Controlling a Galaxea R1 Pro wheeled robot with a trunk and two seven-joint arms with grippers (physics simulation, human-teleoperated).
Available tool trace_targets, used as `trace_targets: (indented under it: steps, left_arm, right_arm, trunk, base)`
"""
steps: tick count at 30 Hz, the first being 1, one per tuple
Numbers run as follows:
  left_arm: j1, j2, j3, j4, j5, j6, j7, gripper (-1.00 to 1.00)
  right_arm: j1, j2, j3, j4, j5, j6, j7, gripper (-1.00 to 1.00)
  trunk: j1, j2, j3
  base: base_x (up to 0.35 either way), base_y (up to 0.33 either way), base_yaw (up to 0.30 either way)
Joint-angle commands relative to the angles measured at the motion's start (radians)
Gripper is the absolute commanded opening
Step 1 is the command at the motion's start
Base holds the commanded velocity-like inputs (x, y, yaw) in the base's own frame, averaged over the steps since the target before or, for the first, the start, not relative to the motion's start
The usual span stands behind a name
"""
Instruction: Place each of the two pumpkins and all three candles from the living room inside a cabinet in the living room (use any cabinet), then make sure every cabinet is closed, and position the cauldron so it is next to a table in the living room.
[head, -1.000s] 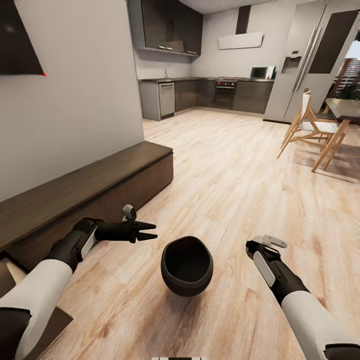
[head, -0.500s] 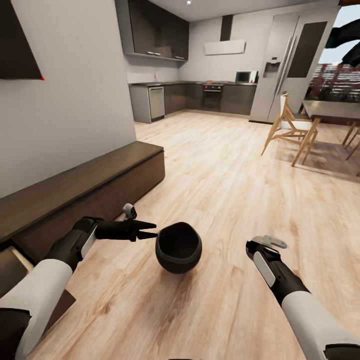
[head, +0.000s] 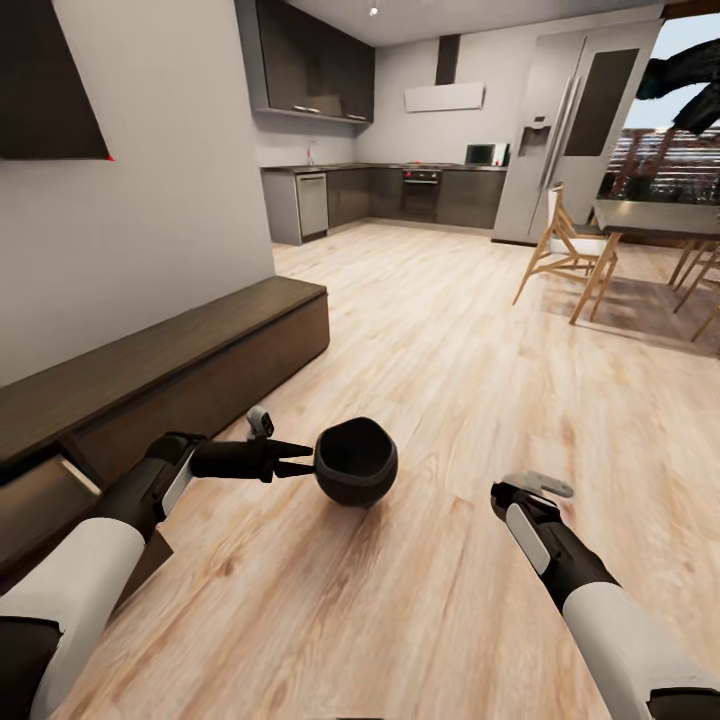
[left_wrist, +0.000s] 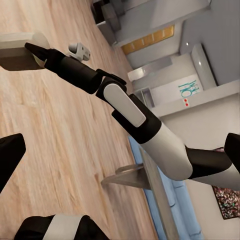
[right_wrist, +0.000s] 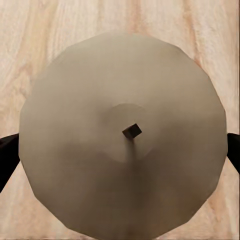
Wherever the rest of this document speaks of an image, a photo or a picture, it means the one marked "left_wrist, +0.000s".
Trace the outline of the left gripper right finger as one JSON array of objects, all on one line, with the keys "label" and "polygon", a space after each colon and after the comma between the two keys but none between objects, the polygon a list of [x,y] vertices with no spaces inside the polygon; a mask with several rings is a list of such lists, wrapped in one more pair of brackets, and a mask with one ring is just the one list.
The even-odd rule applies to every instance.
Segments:
[{"label": "left gripper right finger", "polygon": [[240,134],[228,133],[224,145],[224,152],[240,173]]}]

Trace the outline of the pillar candle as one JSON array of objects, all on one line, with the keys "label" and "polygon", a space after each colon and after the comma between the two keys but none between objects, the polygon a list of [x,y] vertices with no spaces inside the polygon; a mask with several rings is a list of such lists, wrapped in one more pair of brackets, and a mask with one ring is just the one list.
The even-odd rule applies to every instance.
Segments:
[{"label": "pillar candle", "polygon": [[37,30],[0,34],[0,66],[7,71],[29,71],[45,69],[45,61],[30,52],[26,43],[51,48],[46,36]]}]

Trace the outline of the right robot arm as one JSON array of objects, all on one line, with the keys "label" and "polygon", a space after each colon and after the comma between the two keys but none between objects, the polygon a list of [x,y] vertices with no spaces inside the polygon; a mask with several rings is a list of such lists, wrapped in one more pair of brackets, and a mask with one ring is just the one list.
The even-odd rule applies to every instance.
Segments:
[{"label": "right robot arm", "polygon": [[110,104],[114,108],[111,115],[166,177],[240,192],[240,173],[226,152],[188,148],[135,94],[126,93],[125,80],[83,64],[82,61],[91,59],[91,52],[80,41],[70,43],[67,54],[28,42],[25,47],[40,60],[47,59],[46,69],[90,95],[96,93],[96,97]]}]

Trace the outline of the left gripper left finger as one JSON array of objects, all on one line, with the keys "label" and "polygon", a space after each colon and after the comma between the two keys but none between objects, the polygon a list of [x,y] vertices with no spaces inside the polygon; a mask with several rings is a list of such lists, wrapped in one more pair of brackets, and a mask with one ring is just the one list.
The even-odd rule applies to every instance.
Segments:
[{"label": "left gripper left finger", "polygon": [[0,138],[0,193],[26,153],[22,133]]}]

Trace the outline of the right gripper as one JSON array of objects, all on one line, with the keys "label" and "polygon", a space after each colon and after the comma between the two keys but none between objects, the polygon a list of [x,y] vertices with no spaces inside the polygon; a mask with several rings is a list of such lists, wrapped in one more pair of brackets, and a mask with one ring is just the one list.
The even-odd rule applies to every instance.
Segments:
[{"label": "right gripper", "polygon": [[51,47],[46,49],[35,44],[26,43],[25,47],[42,61],[46,61],[44,67],[56,73],[61,79],[68,81],[77,87],[77,77],[87,65],[79,60],[69,57],[60,50]]}]

